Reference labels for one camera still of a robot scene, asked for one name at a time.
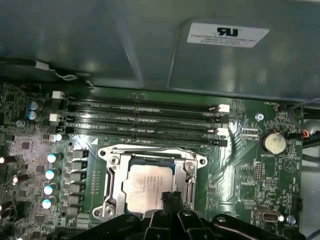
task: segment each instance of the metal panel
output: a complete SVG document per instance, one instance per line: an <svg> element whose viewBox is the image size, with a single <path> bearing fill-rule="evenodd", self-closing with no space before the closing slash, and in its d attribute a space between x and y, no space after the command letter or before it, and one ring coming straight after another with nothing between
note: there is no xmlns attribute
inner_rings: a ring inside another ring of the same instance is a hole
<svg viewBox="0 0 320 240"><path fill-rule="evenodd" d="M0 56L100 73L96 86L268 99L318 94L314 1L7 0L0 9ZM270 32L253 48L187 43L194 22Z"/></svg>

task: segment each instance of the screw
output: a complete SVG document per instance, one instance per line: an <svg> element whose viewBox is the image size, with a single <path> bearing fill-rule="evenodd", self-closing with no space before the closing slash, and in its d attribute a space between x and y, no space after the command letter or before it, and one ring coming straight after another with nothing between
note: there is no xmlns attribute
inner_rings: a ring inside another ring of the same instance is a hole
<svg viewBox="0 0 320 240"><path fill-rule="evenodd" d="M115 214L115 208L110 205L105 208L105 211L109 216L113 216Z"/></svg>
<svg viewBox="0 0 320 240"><path fill-rule="evenodd" d="M217 219L220 223L225 223L225 222L227 221L227 219L226 219L225 217L223 217L223 216L218 216L216 219Z"/></svg>
<svg viewBox="0 0 320 240"><path fill-rule="evenodd" d="M257 120L258 122L262 121L265 118L265 116L262 113L257 113L255 115L255 120Z"/></svg>
<svg viewBox="0 0 320 240"><path fill-rule="evenodd" d="M184 164L184 167L187 171L192 171L193 169L195 169L195 165L192 162L186 162Z"/></svg>
<svg viewBox="0 0 320 240"><path fill-rule="evenodd" d="M119 158L117 158L116 156L111 157L110 163L113 165L117 165L119 163Z"/></svg>
<svg viewBox="0 0 320 240"><path fill-rule="evenodd" d="M99 216L99 215L100 215L100 211L97 210L97 211L95 211L93 214L94 214L95 216Z"/></svg>
<svg viewBox="0 0 320 240"><path fill-rule="evenodd" d="M190 211L184 211L184 212L183 212L183 215L185 215L186 217L189 217L189 216L192 215L192 212L190 212Z"/></svg>

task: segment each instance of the usb port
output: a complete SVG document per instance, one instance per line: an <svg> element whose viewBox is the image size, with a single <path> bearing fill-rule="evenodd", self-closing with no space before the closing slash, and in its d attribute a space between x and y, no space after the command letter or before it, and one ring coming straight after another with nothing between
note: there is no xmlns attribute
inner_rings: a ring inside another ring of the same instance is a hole
<svg viewBox="0 0 320 240"><path fill-rule="evenodd" d="M266 207L258 207L257 214L262 218L264 222L276 223L279 220L279 215L276 211L273 211Z"/></svg>

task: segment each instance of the chip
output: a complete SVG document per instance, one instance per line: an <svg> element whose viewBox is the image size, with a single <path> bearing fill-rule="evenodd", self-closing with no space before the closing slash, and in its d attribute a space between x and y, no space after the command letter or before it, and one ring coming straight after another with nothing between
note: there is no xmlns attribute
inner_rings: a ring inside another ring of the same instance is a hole
<svg viewBox="0 0 320 240"><path fill-rule="evenodd" d="M30 147L30 143L29 142L25 141L25 142L22 143L22 149L29 149L29 147Z"/></svg>
<svg viewBox="0 0 320 240"><path fill-rule="evenodd" d="M37 223L43 223L43 222L45 221L45 216L44 216L44 215L35 215L34 220L35 220Z"/></svg>
<svg viewBox="0 0 320 240"><path fill-rule="evenodd" d="M89 156L89 150L80 149L80 150L74 150L72 152L72 158L74 159L83 159Z"/></svg>
<svg viewBox="0 0 320 240"><path fill-rule="evenodd" d="M15 100L16 100L16 96L14 96L14 95L7 95L5 97L6 102L14 102Z"/></svg>
<svg viewBox="0 0 320 240"><path fill-rule="evenodd" d="M40 231L33 231L32 232L32 239L39 239L41 237Z"/></svg>
<svg viewBox="0 0 320 240"><path fill-rule="evenodd" d="M143 214L151 209L161 209L161 194L172 191L172 175L169 167L133 165L128 179L123 182L127 210Z"/></svg>
<svg viewBox="0 0 320 240"><path fill-rule="evenodd" d="M36 166L36 168L35 168L35 172L36 172L36 173L44 173L44 172L45 172L45 167L44 167L44 166L41 166L41 165L38 165L38 166Z"/></svg>
<svg viewBox="0 0 320 240"><path fill-rule="evenodd" d="M25 198L27 195L27 192L25 190L20 190L18 195L20 198Z"/></svg>

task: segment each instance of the connector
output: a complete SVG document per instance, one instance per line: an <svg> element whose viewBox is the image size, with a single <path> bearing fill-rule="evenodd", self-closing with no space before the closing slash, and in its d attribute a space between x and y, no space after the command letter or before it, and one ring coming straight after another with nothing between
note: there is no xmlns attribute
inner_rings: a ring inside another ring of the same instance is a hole
<svg viewBox="0 0 320 240"><path fill-rule="evenodd" d="M50 113L49 115L49 121L50 122L60 122L61 121L61 115L55 114L55 113Z"/></svg>
<svg viewBox="0 0 320 240"><path fill-rule="evenodd" d="M65 94L63 91L53 91L52 92L52 98L53 99L64 99L65 98Z"/></svg>
<svg viewBox="0 0 320 240"><path fill-rule="evenodd" d="M220 104L218 106L219 113L230 113L230 105L228 104Z"/></svg>
<svg viewBox="0 0 320 240"><path fill-rule="evenodd" d="M279 221L278 213L267 207L258 207L256 212L264 222L277 223Z"/></svg>

